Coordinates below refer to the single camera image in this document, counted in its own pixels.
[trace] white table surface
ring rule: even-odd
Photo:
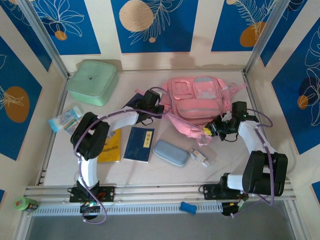
[[[63,111],[77,105],[83,113],[93,112],[97,115],[105,115],[122,108],[133,96],[134,90],[139,88],[147,90],[154,86],[161,86],[163,82],[173,77],[183,76],[215,76],[224,79],[226,83],[244,83],[240,71],[199,71],[199,70],[168,70],[168,71],[127,71],[119,73],[119,83],[115,88],[109,102],[104,106],[94,106],[74,100],[69,94],[66,97]],[[238,92],[233,102],[247,102],[251,108],[248,93],[245,89]],[[155,128],[152,147],[157,140],[168,141],[185,150],[196,144],[194,138],[187,138],[179,133],[171,122],[164,117],[155,119],[153,124],[146,128]],[[122,128],[121,156],[124,155],[131,126]],[[70,186],[78,179],[78,163],[73,155],[73,146],[70,143],[70,135],[61,130],[57,133],[45,174],[44,185],[46,186]],[[221,142],[214,137],[211,144],[203,151],[209,153],[215,163],[204,167],[196,160],[189,159],[184,167],[174,166],[152,153],[149,163],[121,159],[116,163],[99,163],[97,175],[100,184],[116,185],[149,185],[149,184],[198,184],[203,182],[218,181],[224,173],[241,174],[249,159],[249,152],[241,137],[236,142]]]

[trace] yellow book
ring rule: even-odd
[[[98,163],[114,163],[121,159],[121,129],[105,140],[102,152],[98,156]]]

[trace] purple cable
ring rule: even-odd
[[[116,112],[113,112],[113,113],[110,113],[109,115],[106,115],[106,116],[103,116],[97,120],[95,120],[93,123],[91,123],[91,125],[83,132],[83,134],[81,135],[81,137],[79,138],[78,142],[76,143],[74,149],[73,149],[73,154],[77,157],[78,159],[78,172],[79,172],[79,177],[82,181],[82,184],[84,186],[84,188],[88,191],[88,193],[93,197],[93,199],[102,206],[102,209],[104,211],[104,218],[102,221],[98,221],[98,222],[92,222],[92,221],[88,221],[85,219],[85,213],[82,214],[82,218],[83,218],[83,221],[85,223],[89,223],[89,224],[95,224],[95,225],[99,225],[99,224],[103,224],[106,219],[107,219],[107,210],[105,208],[105,206],[102,204],[101,201],[99,201],[99,199],[90,191],[89,187],[87,186],[87,184],[85,183],[85,181],[83,180],[83,175],[82,175],[82,171],[81,171],[81,165],[82,165],[82,159],[81,159],[81,156],[77,154],[77,149],[81,143],[81,141],[84,139],[85,135],[90,131],[90,129],[96,125],[97,123],[99,123],[100,121],[102,120],[106,120],[107,118],[109,117],[112,117],[112,116],[115,116],[115,115],[118,115],[118,114],[122,114],[122,113],[128,113],[128,112],[137,112],[137,113],[145,113],[145,114],[149,114],[149,115],[152,115],[152,116],[156,116],[156,117],[159,117],[159,116],[162,116],[162,115],[165,115],[167,113],[169,113],[169,111],[172,109],[173,107],[173,101],[172,101],[172,98],[171,96],[169,95],[169,93],[164,90],[163,88],[161,87],[158,87],[158,86],[154,86],[152,88],[150,88],[150,90],[152,89],[159,89],[161,91],[163,91],[165,94],[167,94],[169,96],[169,100],[170,100],[170,107],[167,111],[165,111],[164,113],[153,113],[153,112],[149,112],[149,111],[145,111],[145,110],[138,110],[138,109],[128,109],[128,110],[120,110],[120,111],[116,111]]]
[[[254,110],[254,109],[248,109],[249,111],[253,111],[257,114],[260,114],[262,116],[264,116],[269,122],[270,125],[266,125],[263,123],[258,124],[255,129],[256,134],[258,135],[259,139],[261,140],[262,144],[264,145],[266,142],[263,139],[263,137],[261,136],[260,132],[258,131],[259,127],[267,127],[267,128],[272,128],[274,126],[274,123],[271,121],[271,119],[265,115],[264,113]],[[274,168],[272,165],[272,158],[271,158],[271,154],[270,154],[270,150],[267,146],[264,146],[264,149],[266,151],[266,154],[268,156],[268,162],[269,162],[269,169],[270,169],[270,191],[271,191],[271,202],[269,202],[265,197],[261,196],[260,194],[258,194],[258,196],[265,201],[269,206],[273,206],[275,203],[275,181],[274,181]]]

